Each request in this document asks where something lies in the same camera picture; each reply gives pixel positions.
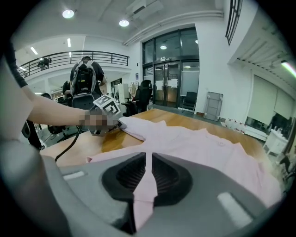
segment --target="railing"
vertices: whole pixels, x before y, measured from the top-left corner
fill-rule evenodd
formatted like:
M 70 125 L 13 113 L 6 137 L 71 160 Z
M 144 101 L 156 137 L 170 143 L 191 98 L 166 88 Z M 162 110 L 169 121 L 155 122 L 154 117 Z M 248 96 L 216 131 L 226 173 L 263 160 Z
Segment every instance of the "railing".
M 229 18 L 228 18 L 228 25 L 226 30 L 225 37 L 227 38 L 228 45 L 230 45 L 237 23 L 239 21 L 239 17 L 241 14 L 241 5 L 242 0 L 231 0 L 230 1 L 230 11 L 229 11 Z
M 27 62 L 18 67 L 18 72 L 27 77 L 48 68 L 59 67 L 67 64 L 75 64 L 85 56 L 89 56 L 98 63 L 110 63 L 128 66 L 129 57 L 120 54 L 101 52 L 101 51 L 70 51 L 42 56 L 38 59 Z

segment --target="desk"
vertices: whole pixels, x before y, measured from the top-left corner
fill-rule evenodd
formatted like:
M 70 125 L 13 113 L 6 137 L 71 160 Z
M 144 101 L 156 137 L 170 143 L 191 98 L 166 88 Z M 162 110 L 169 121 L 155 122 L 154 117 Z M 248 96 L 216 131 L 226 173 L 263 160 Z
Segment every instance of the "desk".
M 281 154 L 285 146 L 287 145 L 288 140 L 282 136 L 282 134 L 271 129 L 270 135 L 268 136 L 266 143 L 263 148 L 267 146 L 269 153 L 275 153 L 277 155 Z
M 140 119 L 150 120 L 152 122 L 160 122 L 164 120 L 167 126 L 182 126 L 191 130 L 199 130 L 206 128 L 210 134 L 225 138 L 232 143 L 241 143 L 246 153 L 253 156 L 258 161 L 266 158 L 265 152 L 261 144 L 254 138 L 245 136 L 228 128 L 219 127 L 197 119 L 188 118 L 163 110 L 153 109 L 134 115 Z M 57 143 L 40 151 L 41 155 L 56 157 L 65 150 L 74 137 Z M 121 130 L 115 130 L 105 137 L 92 136 L 90 132 L 79 135 L 75 145 L 62 155 L 57 161 L 58 166 L 79 165 L 86 162 L 87 156 L 94 156 L 98 153 L 117 150 L 129 146 L 140 145 L 142 141 L 126 134 Z

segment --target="white wall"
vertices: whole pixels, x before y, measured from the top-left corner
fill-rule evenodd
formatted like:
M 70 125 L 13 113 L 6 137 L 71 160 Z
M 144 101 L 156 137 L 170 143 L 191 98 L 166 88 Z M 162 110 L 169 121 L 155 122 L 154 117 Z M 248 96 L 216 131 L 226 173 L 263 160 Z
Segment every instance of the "white wall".
M 230 8 L 230 0 L 224 0 L 224 24 L 225 24 L 224 35 L 226 34 L 227 24 L 229 20 L 229 8 Z M 232 41 L 228 49 L 228 57 L 226 59 L 227 62 L 233 63 L 237 58 L 236 51 L 238 50 L 239 45 L 241 44 L 242 40 L 246 36 L 248 30 L 250 29 L 250 26 L 254 21 L 257 10 L 258 10 L 258 4 L 254 0 L 242 1 L 240 18 L 237 23 L 234 36 L 232 38 Z
M 120 41 L 86 36 L 83 50 L 104 51 L 130 56 L 129 48 Z
M 143 79 L 143 66 L 142 66 L 142 43 L 136 42 L 130 45 L 129 47 L 129 67 L 131 72 L 129 74 L 123 75 L 123 83 L 130 84 L 131 82 L 136 81 L 136 73 L 139 74 L 139 84 Z
M 195 112 L 204 112 L 207 92 L 223 94 L 220 117 L 245 122 L 252 96 L 252 72 L 228 65 L 229 46 L 222 20 L 195 23 L 200 56 L 199 87 Z

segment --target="black pad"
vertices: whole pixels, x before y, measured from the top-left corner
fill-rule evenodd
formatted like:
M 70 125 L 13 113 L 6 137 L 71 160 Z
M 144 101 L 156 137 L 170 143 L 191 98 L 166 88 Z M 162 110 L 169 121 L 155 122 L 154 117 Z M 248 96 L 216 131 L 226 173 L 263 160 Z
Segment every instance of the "black pad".
M 192 188 L 190 173 L 157 153 L 152 154 L 152 174 L 158 193 L 154 199 L 154 206 L 174 205 L 180 202 Z

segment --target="doorway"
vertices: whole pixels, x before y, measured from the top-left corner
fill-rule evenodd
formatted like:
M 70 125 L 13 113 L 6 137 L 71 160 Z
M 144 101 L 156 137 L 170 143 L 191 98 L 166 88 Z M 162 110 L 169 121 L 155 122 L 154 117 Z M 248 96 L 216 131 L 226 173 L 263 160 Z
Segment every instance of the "doorway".
M 171 62 L 155 65 L 154 75 L 154 104 L 177 107 L 180 83 L 180 63 Z

